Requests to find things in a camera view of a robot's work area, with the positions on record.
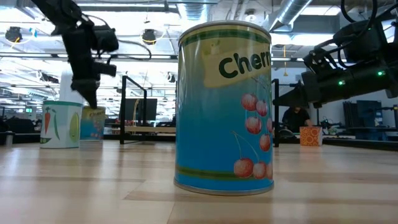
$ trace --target ceiling duct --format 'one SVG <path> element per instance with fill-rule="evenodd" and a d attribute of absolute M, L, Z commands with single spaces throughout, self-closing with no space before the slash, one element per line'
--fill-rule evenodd
<path fill-rule="evenodd" d="M 188 3 L 178 4 L 178 10 L 184 19 L 190 21 L 209 21 L 210 6 L 209 4 Z"/>
<path fill-rule="evenodd" d="M 262 26 L 269 31 L 278 28 L 282 28 L 281 31 L 291 31 L 294 20 L 311 2 L 312 0 L 283 0 L 280 3 L 280 9 L 267 15 Z"/>

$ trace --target cherry stem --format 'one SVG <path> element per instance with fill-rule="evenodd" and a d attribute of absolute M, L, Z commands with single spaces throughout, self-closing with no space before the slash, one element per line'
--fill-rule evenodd
<path fill-rule="evenodd" d="M 239 144 L 238 137 L 236 137 L 236 132 L 233 131 L 232 134 L 235 136 L 236 143 L 238 144 L 238 147 L 239 147 L 239 155 L 240 155 L 240 157 L 242 159 L 242 149 L 241 149 L 241 145 Z"/>
<path fill-rule="evenodd" d="M 254 81 L 256 81 L 256 83 L 260 84 L 262 86 L 263 89 L 267 89 L 257 78 L 251 77 Z"/>
<path fill-rule="evenodd" d="M 256 150 L 253 148 L 253 146 L 250 144 L 250 142 L 248 140 L 246 140 L 244 137 L 240 136 L 238 133 L 236 133 L 235 131 L 232 131 L 232 133 L 236 136 L 239 136 L 241 139 L 243 139 L 243 141 L 247 142 L 249 144 L 249 146 L 251 147 L 251 149 L 253 150 L 253 152 L 255 153 L 256 157 L 257 157 L 257 162 L 260 162 L 260 158 L 259 155 L 257 154 Z"/>

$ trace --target ceiling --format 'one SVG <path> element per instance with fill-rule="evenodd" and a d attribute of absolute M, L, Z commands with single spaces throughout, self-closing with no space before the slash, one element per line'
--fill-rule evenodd
<path fill-rule="evenodd" d="M 156 0 L 76 2 L 85 14 L 100 17 L 115 28 L 119 40 L 142 42 L 143 30 L 156 30 L 158 40 L 155 45 L 148 46 L 155 55 L 153 60 L 137 62 L 128 57 L 114 60 L 112 63 L 118 67 L 118 74 L 115 78 L 102 76 L 98 99 L 101 106 L 107 107 L 108 114 L 118 114 L 121 95 L 117 87 L 121 86 L 121 77 L 128 75 L 144 88 L 152 88 L 149 96 L 158 98 L 159 120 L 171 119 L 175 113 L 175 83 L 170 83 L 167 75 L 177 75 L 178 64 L 173 56 L 178 54 L 178 38 L 182 32 L 196 24 L 225 19 L 247 20 L 263 26 L 267 17 L 277 13 L 280 7 L 280 0 L 174 0 L 167 1 L 169 10 L 165 10 L 163 1 Z M 371 7 L 370 1 L 347 2 L 346 8 L 353 17 L 363 17 L 366 9 Z M 378 2 L 383 9 L 394 1 Z M 330 39 L 343 25 L 339 5 L 340 1 L 335 0 L 313 0 L 294 22 L 291 32 L 271 34 L 272 56 L 276 59 L 302 58 L 315 44 Z M 95 24 L 103 24 L 98 19 L 91 19 Z M 389 23 L 384 24 L 387 38 L 394 33 Z M 21 27 L 21 43 L 15 44 L 5 38 L 11 26 Z M 43 100 L 59 97 L 59 84 L 46 82 L 43 78 L 45 74 L 60 80 L 62 71 L 70 68 L 61 38 L 50 36 L 53 30 L 54 25 L 29 0 L 0 3 L 1 106 L 13 110 L 16 105 L 40 105 Z M 138 45 L 121 42 L 115 53 L 146 57 L 147 51 Z M 273 63 L 276 69 L 284 66 L 303 67 L 303 64 Z M 139 97 L 142 93 L 131 88 L 127 95 Z"/>

